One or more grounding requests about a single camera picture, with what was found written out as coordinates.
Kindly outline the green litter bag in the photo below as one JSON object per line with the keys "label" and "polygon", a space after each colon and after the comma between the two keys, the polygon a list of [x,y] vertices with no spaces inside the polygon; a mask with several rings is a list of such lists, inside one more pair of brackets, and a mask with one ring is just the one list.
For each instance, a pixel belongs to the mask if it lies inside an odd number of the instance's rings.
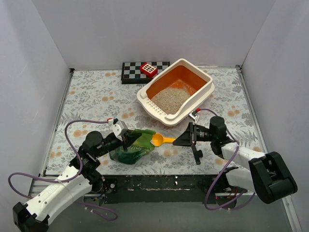
{"label": "green litter bag", "polygon": [[153,135],[156,134],[154,130],[132,130],[132,134],[141,133],[141,136],[124,151],[122,147],[115,149],[109,153],[110,158],[114,161],[123,164],[135,164],[143,156],[147,155],[155,149],[155,146],[151,143]]}

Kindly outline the black bag clip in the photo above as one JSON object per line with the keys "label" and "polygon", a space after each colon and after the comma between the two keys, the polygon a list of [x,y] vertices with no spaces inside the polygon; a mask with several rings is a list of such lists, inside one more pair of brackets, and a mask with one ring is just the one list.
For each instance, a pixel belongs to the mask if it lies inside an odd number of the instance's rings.
{"label": "black bag clip", "polygon": [[202,151],[201,150],[197,150],[197,148],[196,148],[196,146],[194,144],[191,145],[191,149],[193,151],[193,155],[194,155],[196,164],[200,165],[201,164],[200,159],[203,157]]}

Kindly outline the yellow plastic scoop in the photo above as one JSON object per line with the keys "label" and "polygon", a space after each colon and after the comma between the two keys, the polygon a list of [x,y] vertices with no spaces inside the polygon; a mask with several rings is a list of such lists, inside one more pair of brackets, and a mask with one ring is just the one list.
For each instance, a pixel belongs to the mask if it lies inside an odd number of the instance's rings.
{"label": "yellow plastic scoop", "polygon": [[176,138],[167,138],[162,134],[156,133],[152,136],[151,143],[155,147],[160,147],[163,144],[172,144],[175,140]]}

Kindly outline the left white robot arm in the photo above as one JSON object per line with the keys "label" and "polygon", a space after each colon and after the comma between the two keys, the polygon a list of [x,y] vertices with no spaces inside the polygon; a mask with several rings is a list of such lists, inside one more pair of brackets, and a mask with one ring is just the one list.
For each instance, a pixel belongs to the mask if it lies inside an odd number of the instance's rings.
{"label": "left white robot arm", "polygon": [[128,130],[120,138],[113,133],[103,137],[98,131],[90,132],[78,150],[78,155],[62,174],[41,193],[26,203],[13,207],[15,225],[22,232],[45,232],[53,220],[83,195],[98,193],[104,184],[98,158],[120,147],[130,147],[141,133]]}

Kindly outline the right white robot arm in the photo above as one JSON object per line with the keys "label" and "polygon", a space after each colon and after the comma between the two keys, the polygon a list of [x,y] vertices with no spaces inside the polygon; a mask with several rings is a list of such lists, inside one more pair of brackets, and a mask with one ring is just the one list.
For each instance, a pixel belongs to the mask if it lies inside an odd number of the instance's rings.
{"label": "right white robot arm", "polygon": [[279,153],[263,153],[242,147],[227,132],[224,119],[213,116],[208,128],[190,122],[173,145],[190,147],[196,164],[200,164],[203,153],[197,150],[196,143],[209,142],[215,155],[239,164],[239,168],[227,168],[219,176],[218,185],[224,192],[240,187],[256,193],[261,201],[270,204],[298,191]]}

